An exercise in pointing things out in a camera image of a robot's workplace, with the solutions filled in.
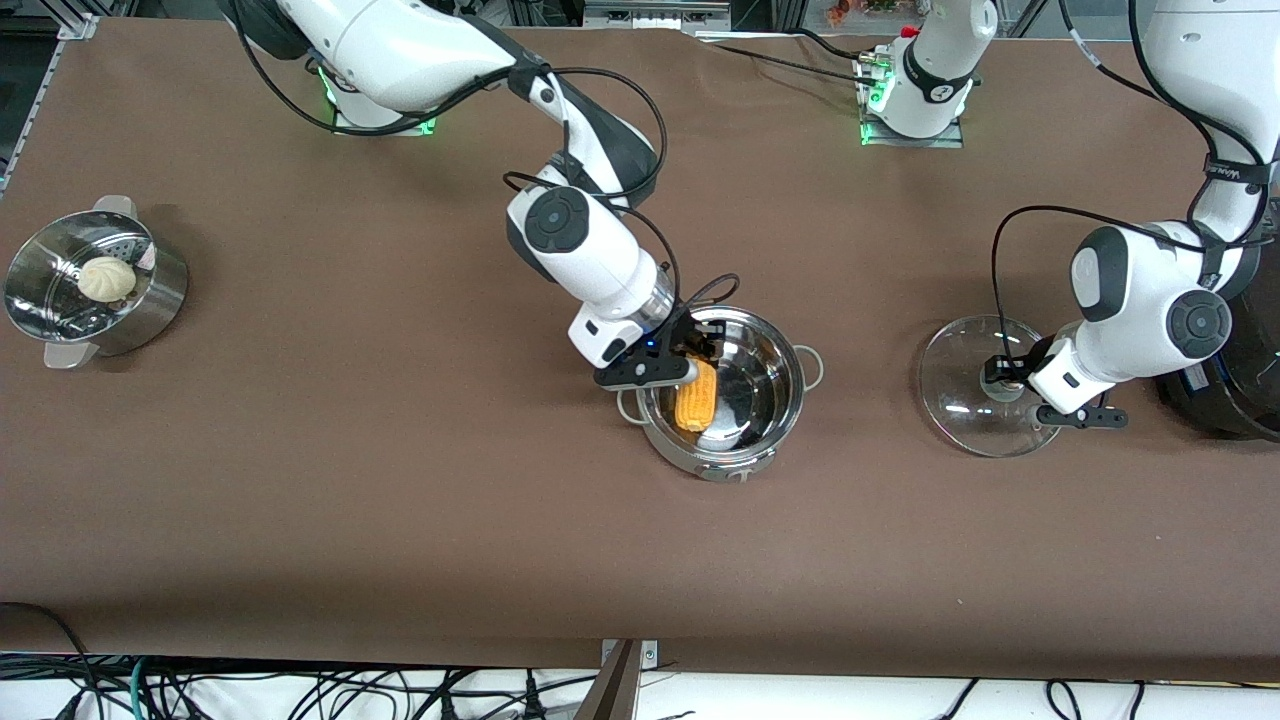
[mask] pot handle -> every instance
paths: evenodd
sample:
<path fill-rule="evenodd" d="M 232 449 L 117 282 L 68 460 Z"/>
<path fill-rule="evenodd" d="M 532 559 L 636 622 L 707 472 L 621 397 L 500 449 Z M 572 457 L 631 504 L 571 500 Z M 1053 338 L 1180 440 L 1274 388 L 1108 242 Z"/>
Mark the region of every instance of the pot handle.
<path fill-rule="evenodd" d="M 45 366 L 52 370 L 74 370 L 93 359 L 97 346 L 92 342 L 46 342 Z"/>
<path fill-rule="evenodd" d="M 636 418 L 632 418 L 630 414 L 627 414 L 626 406 L 622 405 L 622 396 L 626 395 L 626 392 L 627 391 L 625 391 L 625 389 L 620 389 L 617 392 L 617 396 L 618 396 L 618 415 L 622 415 L 622 419 L 626 420 L 626 421 L 628 421 L 628 423 L 631 423 L 632 425 L 648 425 L 649 420 L 637 420 Z"/>
<path fill-rule="evenodd" d="M 822 355 L 818 355 L 818 351 L 809 347 L 808 345 L 792 345 L 791 347 L 796 352 L 804 352 L 805 355 L 812 356 L 813 361 L 818 364 L 818 377 L 814 378 L 812 383 L 805 383 L 804 386 L 804 391 L 808 395 L 810 389 L 818 387 L 822 383 L 822 378 L 827 377 L 827 364 L 822 361 Z"/>
<path fill-rule="evenodd" d="M 106 210 L 108 213 L 119 213 L 122 215 L 128 215 L 134 220 L 138 219 L 138 206 L 125 195 L 104 195 L 97 199 L 93 204 L 95 210 Z"/>

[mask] white dough ball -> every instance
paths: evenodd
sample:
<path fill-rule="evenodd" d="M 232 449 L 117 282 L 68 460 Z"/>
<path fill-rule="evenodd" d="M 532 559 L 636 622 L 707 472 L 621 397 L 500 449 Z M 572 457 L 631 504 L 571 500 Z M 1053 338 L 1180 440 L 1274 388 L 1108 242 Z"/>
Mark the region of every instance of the white dough ball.
<path fill-rule="evenodd" d="M 99 302 L 115 302 L 133 292 L 133 268 L 116 258 L 93 258 L 81 268 L 76 287 L 84 297 Z"/>

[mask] wire handle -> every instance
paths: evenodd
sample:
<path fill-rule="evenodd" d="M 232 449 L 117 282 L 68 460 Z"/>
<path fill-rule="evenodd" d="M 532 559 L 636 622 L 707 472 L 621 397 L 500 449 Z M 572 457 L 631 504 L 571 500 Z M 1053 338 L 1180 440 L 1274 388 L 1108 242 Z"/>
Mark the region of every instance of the wire handle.
<path fill-rule="evenodd" d="M 628 421 L 628 423 L 631 423 L 632 425 L 641 425 L 641 427 L 648 425 L 649 420 L 637 420 L 636 418 L 632 418 L 630 414 L 627 414 L 627 409 L 622 404 L 622 396 L 626 395 L 626 392 L 627 391 L 625 391 L 625 389 L 620 389 L 617 392 L 617 397 L 618 397 L 618 415 L 622 415 L 622 419 L 626 420 L 626 421 Z M 639 406 L 640 406 L 640 398 L 636 397 L 636 407 L 639 407 Z"/>
<path fill-rule="evenodd" d="M 809 355 L 810 357 L 813 357 L 813 361 L 818 364 L 818 377 L 812 383 L 806 383 L 804 386 L 804 392 L 805 395 L 808 395 L 810 389 L 822 384 L 822 378 L 827 377 L 827 364 L 822 361 L 822 355 L 818 355 L 818 351 L 809 347 L 808 345 L 792 345 L 791 348 L 795 350 L 796 352 L 804 352 L 805 355 Z M 803 369 L 800 370 L 800 374 L 801 375 L 804 374 Z"/>

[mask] pot with dough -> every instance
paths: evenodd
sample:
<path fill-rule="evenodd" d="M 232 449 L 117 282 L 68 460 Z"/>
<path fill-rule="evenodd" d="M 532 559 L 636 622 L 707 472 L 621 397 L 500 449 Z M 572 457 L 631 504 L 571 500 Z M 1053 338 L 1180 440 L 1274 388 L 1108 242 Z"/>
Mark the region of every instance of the pot with dough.
<path fill-rule="evenodd" d="M 45 365 L 79 368 L 160 334 L 187 293 L 187 263 L 138 222 L 137 206 L 109 195 L 28 240 L 9 265 L 4 307 L 45 342 Z"/>

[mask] brown table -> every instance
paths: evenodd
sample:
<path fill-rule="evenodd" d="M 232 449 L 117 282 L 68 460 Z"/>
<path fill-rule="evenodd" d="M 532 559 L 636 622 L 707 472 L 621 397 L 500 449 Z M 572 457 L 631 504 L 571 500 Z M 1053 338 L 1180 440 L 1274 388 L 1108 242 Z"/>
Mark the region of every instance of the brown table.
<path fill-rule="evenodd" d="M 979 460 L 913 387 L 934 329 L 991 310 L 1006 211 L 1181 213 L 1203 149 L 1174 113 L 1069 42 L 996 42 L 964 150 L 863 147 L 838 81 L 676 32 L 518 36 L 649 88 L 671 160 L 645 211 L 686 282 L 736 270 L 736 302 L 826 355 L 777 464 L 698 482 L 594 387 L 575 302 L 503 238 L 500 174 L 558 145 L 536 110 L 500 91 L 431 138 L 330 137 L 224 24 L 106 20 L 63 58 L 0 250 L 128 193 L 191 291 L 154 343 L 74 373 L 0 327 L 5 600 L 99 652 L 573 666 L 644 637 L 685 669 L 1277 676 L 1268 447 L 1202 439 L 1130 383 L 1128 430 Z M 320 109 L 310 76 L 268 67 Z M 626 88 L 581 85 L 653 133 Z M 1075 318 L 1089 229 L 1018 220 L 1011 314 Z M 60 647 L 0 621 L 6 647 Z"/>

